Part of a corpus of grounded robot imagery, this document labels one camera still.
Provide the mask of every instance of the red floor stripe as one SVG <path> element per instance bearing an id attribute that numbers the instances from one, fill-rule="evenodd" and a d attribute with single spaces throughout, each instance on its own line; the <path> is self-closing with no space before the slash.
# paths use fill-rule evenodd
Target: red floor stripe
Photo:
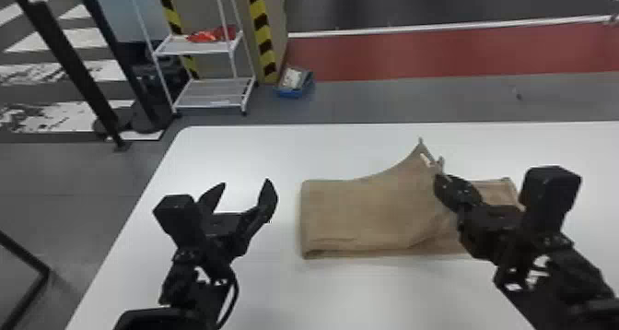
<path id="1" fill-rule="evenodd" d="M 572 24 L 290 39 L 320 81 L 619 70 L 619 28 Z"/>

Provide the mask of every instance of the hazard stripe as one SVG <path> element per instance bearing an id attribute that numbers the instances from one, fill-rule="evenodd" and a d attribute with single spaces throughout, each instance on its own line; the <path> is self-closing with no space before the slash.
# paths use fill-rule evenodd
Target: hazard stripe
<path id="1" fill-rule="evenodd" d="M 264 0 L 249 0 L 249 2 L 256 45 L 260 51 L 260 64 L 263 68 L 264 82 L 275 83 L 277 81 L 277 64 L 266 3 Z"/>
<path id="2" fill-rule="evenodd" d="M 161 2 L 161 6 L 163 7 L 163 13 L 166 16 L 166 20 L 168 21 L 169 28 L 172 30 L 173 34 L 181 35 L 182 32 L 182 24 L 181 17 L 179 13 L 176 12 L 176 8 L 174 7 L 173 0 L 159 0 Z M 195 62 L 195 59 L 190 55 L 184 55 L 181 57 L 182 65 L 192 74 L 193 78 L 200 78 L 198 74 L 198 64 Z"/>

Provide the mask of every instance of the white metal shelf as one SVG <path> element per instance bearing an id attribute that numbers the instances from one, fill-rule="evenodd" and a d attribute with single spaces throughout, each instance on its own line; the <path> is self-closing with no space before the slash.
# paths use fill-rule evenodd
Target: white metal shelf
<path id="1" fill-rule="evenodd" d="M 230 40 L 227 34 L 227 29 L 224 28 L 225 41 L 218 42 L 191 42 L 187 40 L 187 35 L 175 35 L 172 30 L 166 39 L 155 48 L 151 37 L 148 35 L 146 23 L 140 12 L 140 7 L 136 0 L 131 0 L 137 15 L 140 29 L 142 30 L 146 46 L 152 55 L 153 63 L 158 72 L 161 87 L 168 99 L 171 110 L 176 113 L 177 109 L 197 109 L 197 108 L 218 108 L 218 107 L 239 107 L 241 113 L 247 114 L 247 102 L 250 98 L 251 91 L 256 83 L 256 71 L 253 68 L 251 61 L 250 47 L 247 38 L 243 35 L 243 25 L 240 20 L 239 10 L 235 0 L 228 0 L 232 5 L 234 12 L 234 22 L 239 31 L 235 35 L 234 40 Z M 222 0 L 216 0 L 217 9 L 219 10 L 220 26 L 229 26 L 229 19 L 226 17 L 225 9 Z M 240 43 L 243 43 L 246 57 L 250 61 L 249 69 L 251 70 L 250 77 L 240 77 L 237 69 L 235 51 Z M 159 64 L 159 58 L 162 56 L 201 56 L 208 54 L 228 54 L 230 70 L 232 71 L 231 78 L 220 79 L 195 79 L 193 71 L 185 65 L 187 76 L 189 78 L 187 84 L 183 88 L 179 96 L 174 99 L 168 88 L 168 83 L 164 77 L 163 71 Z"/>
<path id="2" fill-rule="evenodd" d="M 234 40 L 230 40 L 230 49 L 225 41 L 217 42 L 191 42 L 187 40 L 187 35 L 168 35 L 159 47 L 155 50 L 155 56 L 184 55 L 184 54 L 214 54 L 214 53 L 233 53 L 239 46 L 243 31 L 237 33 Z"/>
<path id="3" fill-rule="evenodd" d="M 174 103 L 176 109 L 241 107 L 245 112 L 256 77 L 190 80 Z"/>

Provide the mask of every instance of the brown cloth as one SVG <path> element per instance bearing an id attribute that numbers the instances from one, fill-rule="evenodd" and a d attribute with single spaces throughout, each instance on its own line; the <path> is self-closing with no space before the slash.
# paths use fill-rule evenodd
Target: brown cloth
<path id="1" fill-rule="evenodd" d="M 434 196 L 435 161 L 420 140 L 394 167 L 349 181 L 301 186 L 300 238 L 305 258 L 464 253 L 455 215 Z M 473 182 L 486 203 L 519 206 L 513 182 Z"/>

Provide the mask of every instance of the cable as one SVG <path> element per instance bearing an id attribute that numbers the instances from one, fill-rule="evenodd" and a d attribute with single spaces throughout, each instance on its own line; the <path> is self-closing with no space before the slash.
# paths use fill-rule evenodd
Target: cable
<path id="1" fill-rule="evenodd" d="M 219 321 L 215 325 L 216 330 L 221 329 L 224 326 L 224 324 L 228 321 L 228 318 L 232 314 L 232 309 L 234 309 L 234 306 L 237 303 L 237 299 L 239 298 L 240 287 L 239 287 L 239 282 L 237 280 L 237 277 L 236 275 L 234 275 L 234 273 L 232 274 L 231 282 L 232 282 L 232 288 L 234 289 L 233 294 L 232 294 L 232 300 L 230 301 L 228 308 L 224 312 L 224 315 L 221 317 L 221 319 L 219 319 Z"/>

